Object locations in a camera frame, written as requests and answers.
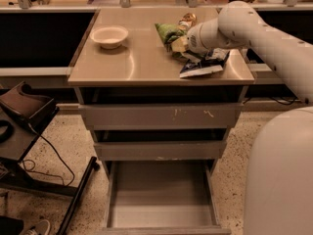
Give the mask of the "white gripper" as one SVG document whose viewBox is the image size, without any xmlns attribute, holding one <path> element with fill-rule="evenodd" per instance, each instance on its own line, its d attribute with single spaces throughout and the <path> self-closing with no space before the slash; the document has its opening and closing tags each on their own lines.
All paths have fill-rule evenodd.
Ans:
<svg viewBox="0 0 313 235">
<path fill-rule="evenodd" d="M 218 19 L 209 20 L 191 27 L 186 36 L 181 36 L 171 43 L 173 52 L 204 53 L 211 48 L 221 48 L 225 38 L 219 32 Z"/>
</svg>

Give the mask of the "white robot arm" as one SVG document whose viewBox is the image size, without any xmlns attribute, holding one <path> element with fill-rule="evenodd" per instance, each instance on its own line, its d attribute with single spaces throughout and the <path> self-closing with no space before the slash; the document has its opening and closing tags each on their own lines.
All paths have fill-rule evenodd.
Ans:
<svg viewBox="0 0 313 235">
<path fill-rule="evenodd" d="M 307 105 L 268 121 L 246 171 L 244 235 L 313 235 L 313 46 L 267 24 L 243 1 L 190 27 L 182 50 L 247 47 Z"/>
</svg>

